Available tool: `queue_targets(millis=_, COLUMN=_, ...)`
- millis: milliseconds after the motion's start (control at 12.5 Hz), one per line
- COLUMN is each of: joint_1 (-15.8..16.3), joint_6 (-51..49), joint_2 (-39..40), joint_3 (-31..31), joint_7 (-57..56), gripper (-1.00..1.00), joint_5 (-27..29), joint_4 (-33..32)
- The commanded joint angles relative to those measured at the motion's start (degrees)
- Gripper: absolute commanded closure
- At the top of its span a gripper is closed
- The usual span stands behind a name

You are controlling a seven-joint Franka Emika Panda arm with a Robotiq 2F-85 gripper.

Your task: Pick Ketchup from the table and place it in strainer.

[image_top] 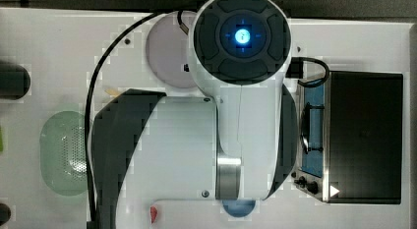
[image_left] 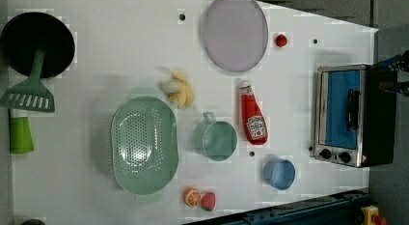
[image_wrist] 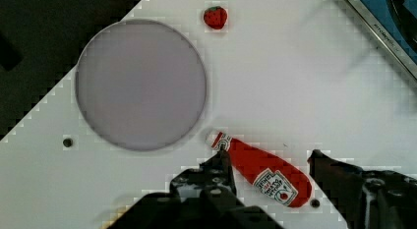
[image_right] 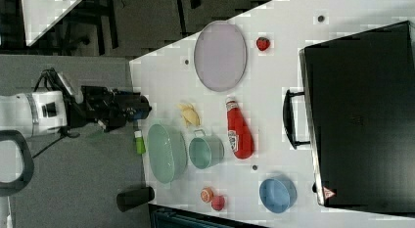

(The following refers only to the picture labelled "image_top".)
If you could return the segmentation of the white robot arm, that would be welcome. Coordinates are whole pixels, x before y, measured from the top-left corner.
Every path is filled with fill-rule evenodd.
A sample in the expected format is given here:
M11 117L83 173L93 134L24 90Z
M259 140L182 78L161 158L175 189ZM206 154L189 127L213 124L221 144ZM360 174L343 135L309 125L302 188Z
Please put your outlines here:
M128 89L95 116L89 229L150 229L160 200L265 200L291 173L289 23L270 0L209 0L189 27L199 96Z

